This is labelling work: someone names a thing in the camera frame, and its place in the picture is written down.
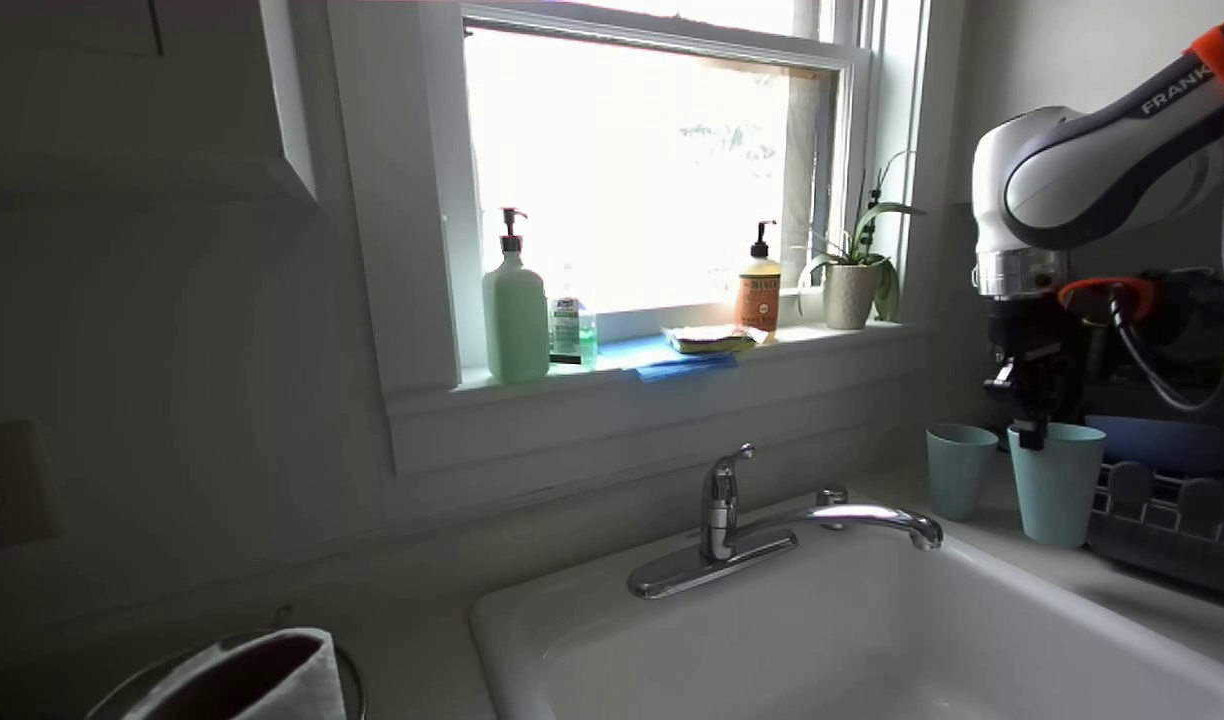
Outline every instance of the chrome faucet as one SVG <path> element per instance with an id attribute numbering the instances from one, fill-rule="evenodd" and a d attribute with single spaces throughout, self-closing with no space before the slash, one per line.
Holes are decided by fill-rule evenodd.
<path id="1" fill-rule="evenodd" d="M 753 462 L 754 448 L 739 443 L 732 456 L 720 456 L 707 474 L 707 504 L 703 504 L 703 562 L 732 563 L 737 562 L 737 466 Z"/>
<path id="2" fill-rule="evenodd" d="M 796 520 L 816 526 L 816 530 L 832 530 L 832 531 L 894 530 L 894 531 L 906 531 L 906 539 L 916 550 L 941 550 L 941 539 L 945 539 L 945 530 L 932 517 L 903 514 L 903 508 L 885 508 L 885 504 L 822 504 L 822 508 L 810 508 Z"/>

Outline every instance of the faucet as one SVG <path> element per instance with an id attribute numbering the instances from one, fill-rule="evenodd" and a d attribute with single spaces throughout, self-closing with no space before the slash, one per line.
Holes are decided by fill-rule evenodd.
<path id="1" fill-rule="evenodd" d="M 941 539 L 945 539 L 945 530 L 932 517 L 903 514 L 903 508 L 885 508 L 885 504 L 821 504 L 821 508 L 802 514 L 796 520 L 816 526 L 816 530 L 832 530 L 832 531 L 894 530 L 894 531 L 906 531 L 906 539 L 916 550 L 941 550 Z"/>
<path id="2" fill-rule="evenodd" d="M 643 599 L 663 599 L 676 594 L 703 589 L 725 579 L 763 555 L 786 552 L 800 544 L 790 531 L 796 526 L 842 531 L 842 530 L 894 530 L 906 531 L 916 550 L 941 550 L 945 531 L 932 517 L 900 514 L 885 504 L 847 504 L 847 493 L 821 487 L 810 514 L 758 520 L 737 531 L 737 466 L 753 462 L 754 448 L 739 443 L 737 453 L 720 456 L 707 474 L 703 493 L 703 538 L 701 552 L 689 544 L 658 562 L 648 562 L 628 578 L 628 589 Z"/>
<path id="3" fill-rule="evenodd" d="M 739 443 L 732 456 L 720 456 L 707 474 L 707 508 L 703 508 L 703 562 L 737 563 L 737 466 L 753 462 L 754 448 Z"/>

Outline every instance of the orange bottle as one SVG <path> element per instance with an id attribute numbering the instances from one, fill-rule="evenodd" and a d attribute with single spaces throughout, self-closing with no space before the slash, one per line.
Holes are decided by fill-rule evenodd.
<path id="1" fill-rule="evenodd" d="M 768 254 L 768 223 L 754 223 L 754 244 L 749 249 L 749 268 L 739 272 L 737 287 L 737 326 L 777 332 L 777 312 L 780 312 L 780 265 Z"/>

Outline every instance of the dish rack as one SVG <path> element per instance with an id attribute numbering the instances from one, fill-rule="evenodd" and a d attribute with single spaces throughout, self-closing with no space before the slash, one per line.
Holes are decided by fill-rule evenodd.
<path id="1" fill-rule="evenodd" d="M 1224 478 L 1166 478 L 1139 462 L 1105 466 L 1088 550 L 1224 595 Z"/>

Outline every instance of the window glass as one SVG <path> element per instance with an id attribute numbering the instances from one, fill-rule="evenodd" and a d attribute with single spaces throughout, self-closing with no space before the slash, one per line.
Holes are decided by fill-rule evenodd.
<path id="1" fill-rule="evenodd" d="M 784 222 L 768 242 L 790 285 L 832 87 L 836 73 L 470 27 L 483 268 L 499 259 L 499 208 L 523 208 L 523 259 L 551 293 L 695 303 L 732 293 L 754 222 Z"/>

